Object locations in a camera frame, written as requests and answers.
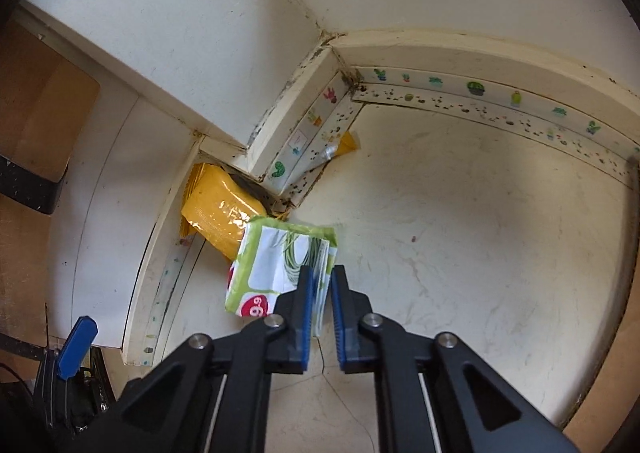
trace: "cabinet floor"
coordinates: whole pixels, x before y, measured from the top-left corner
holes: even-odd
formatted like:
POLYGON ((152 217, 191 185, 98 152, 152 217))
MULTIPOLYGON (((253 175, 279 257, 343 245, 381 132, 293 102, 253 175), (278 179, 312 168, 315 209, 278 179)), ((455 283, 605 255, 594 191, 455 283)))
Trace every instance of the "cabinet floor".
MULTIPOLYGON (((407 330, 452 331, 561 422, 621 311, 633 192, 588 164, 496 128, 367 105, 361 148, 329 164, 292 219, 329 224, 353 289, 407 330)), ((206 244, 166 354, 242 321, 223 309, 226 260, 206 244)), ((342 375, 330 311, 309 371, 274 376, 268 452, 378 450, 373 379, 342 375)))

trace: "sticker strip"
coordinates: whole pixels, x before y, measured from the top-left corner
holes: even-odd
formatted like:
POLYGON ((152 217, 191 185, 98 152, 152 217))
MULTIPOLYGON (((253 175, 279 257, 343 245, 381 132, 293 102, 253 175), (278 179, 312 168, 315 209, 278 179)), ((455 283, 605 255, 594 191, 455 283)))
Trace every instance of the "sticker strip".
POLYGON ((632 178, 626 159, 589 137, 520 110, 487 103, 484 99, 386 84, 361 84, 354 93, 353 100, 413 107, 494 126, 556 148, 631 186, 632 178))
POLYGON ((584 112, 531 92, 476 78, 399 68, 356 67, 362 81, 455 94, 524 112, 571 130, 625 160, 640 154, 640 145, 584 112))
POLYGON ((300 206, 327 165, 324 162, 314 168, 314 161, 320 160, 319 156, 324 150, 349 129, 362 107, 361 103, 354 102, 349 96, 340 101, 292 170, 292 180, 282 197, 274 204, 274 211, 282 213, 289 205, 300 206))
POLYGON ((271 163, 262 182, 265 188, 276 195, 283 193, 293 168, 304 154, 309 142, 324 126, 348 90, 349 82, 342 73, 338 72, 306 111, 283 149, 271 163))

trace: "yellow snack bag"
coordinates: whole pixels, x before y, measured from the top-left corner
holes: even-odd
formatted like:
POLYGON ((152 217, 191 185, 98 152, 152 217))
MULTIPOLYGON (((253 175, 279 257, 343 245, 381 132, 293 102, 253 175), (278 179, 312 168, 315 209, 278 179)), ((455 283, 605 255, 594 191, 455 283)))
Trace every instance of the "yellow snack bag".
MULTIPOLYGON (((202 177, 205 165, 205 162, 199 162, 198 164, 194 164, 191 168, 191 173, 189 174, 187 184, 184 186, 184 193, 182 194, 182 206, 186 204, 191 193, 193 193, 193 189, 200 180, 200 177, 202 177)), ((193 227, 185 217, 182 217, 180 220, 180 238, 186 238, 189 235, 193 235, 195 232, 196 228, 193 227)))
POLYGON ((193 190, 182 206, 182 216, 233 260, 238 255, 246 223, 255 216, 266 216, 266 210, 218 166, 196 164, 191 173, 197 182, 188 185, 193 190))

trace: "stain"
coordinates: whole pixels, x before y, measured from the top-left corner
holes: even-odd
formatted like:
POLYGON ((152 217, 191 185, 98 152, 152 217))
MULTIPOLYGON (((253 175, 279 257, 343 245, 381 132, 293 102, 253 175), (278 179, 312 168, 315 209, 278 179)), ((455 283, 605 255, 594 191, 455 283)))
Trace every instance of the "stain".
POLYGON ((469 81, 469 83, 466 84, 466 88, 469 90, 469 93, 474 96, 484 95, 484 85, 478 81, 469 81))
POLYGON ((423 138, 429 137, 430 132, 420 132, 419 134, 415 134, 407 139, 408 144, 415 143, 415 141, 421 140, 423 138))

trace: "wooden panel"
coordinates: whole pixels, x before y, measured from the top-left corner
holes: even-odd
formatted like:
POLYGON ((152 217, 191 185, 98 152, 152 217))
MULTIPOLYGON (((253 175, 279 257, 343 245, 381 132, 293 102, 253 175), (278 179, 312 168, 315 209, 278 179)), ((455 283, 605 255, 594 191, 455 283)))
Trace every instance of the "wooden panel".
POLYGON ((640 256, 636 258, 626 310, 609 354, 589 393, 564 429, 582 453, 600 453, 640 397, 639 343, 640 256))
MULTIPOLYGON (((100 85, 53 49, 9 23, 0 30, 0 154, 59 181, 100 85)), ((0 331, 46 344, 50 217, 0 196, 0 331)), ((23 378, 37 363, 0 353, 23 378)), ((13 378, 0 373, 1 381, 13 378)))
MULTIPOLYGON (((0 195, 0 332, 45 345, 44 292, 50 217, 0 195)), ((33 379, 38 364, 0 351, 0 361, 33 379)), ((0 371, 0 381, 15 381, 0 371)))
POLYGON ((59 181, 100 85, 23 27, 0 32, 0 154, 59 181))

